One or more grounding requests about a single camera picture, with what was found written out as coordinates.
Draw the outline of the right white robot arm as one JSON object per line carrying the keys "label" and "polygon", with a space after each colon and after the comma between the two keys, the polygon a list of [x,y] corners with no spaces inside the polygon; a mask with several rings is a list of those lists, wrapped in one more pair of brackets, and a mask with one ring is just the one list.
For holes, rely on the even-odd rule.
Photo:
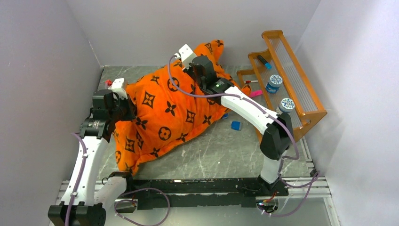
{"label": "right white robot arm", "polygon": [[283,155],[295,142],[289,114],[265,108],[228,79],[218,77],[207,56],[181,57],[181,61],[183,71],[196,82],[203,97],[234,111],[262,134],[260,150],[264,161],[258,187],[262,194],[271,195],[277,189]]}

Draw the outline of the orange wooden rack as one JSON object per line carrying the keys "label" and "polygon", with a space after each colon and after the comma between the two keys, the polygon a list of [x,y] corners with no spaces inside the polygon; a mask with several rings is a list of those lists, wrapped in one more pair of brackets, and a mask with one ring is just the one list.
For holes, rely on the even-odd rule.
{"label": "orange wooden rack", "polygon": [[304,137],[326,114],[310,80],[283,31],[264,31],[267,49],[251,52],[252,67],[237,71],[241,85],[260,91],[255,99],[272,111],[288,111],[296,141]]}

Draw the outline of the orange patterned pillowcase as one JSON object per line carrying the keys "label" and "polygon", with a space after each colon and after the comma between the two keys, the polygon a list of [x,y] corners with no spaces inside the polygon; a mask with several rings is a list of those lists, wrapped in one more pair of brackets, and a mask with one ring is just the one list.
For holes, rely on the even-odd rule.
{"label": "orange patterned pillowcase", "polygon": [[132,174],[141,164],[199,136],[228,112],[204,98],[178,59],[129,83],[126,92],[137,108],[136,117],[117,122],[113,135],[118,169]]}

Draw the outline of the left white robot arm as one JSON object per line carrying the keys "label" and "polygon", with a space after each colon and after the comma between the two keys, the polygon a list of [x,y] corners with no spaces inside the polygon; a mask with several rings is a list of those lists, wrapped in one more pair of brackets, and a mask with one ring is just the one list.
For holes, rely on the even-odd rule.
{"label": "left white robot arm", "polygon": [[55,226],[103,226],[106,211],[120,195],[130,197],[135,185],[121,173],[112,176],[96,192],[100,161],[119,121],[134,119],[134,106],[125,88],[95,91],[90,115],[73,133],[80,145],[69,184],[58,205],[51,205],[48,218]]}

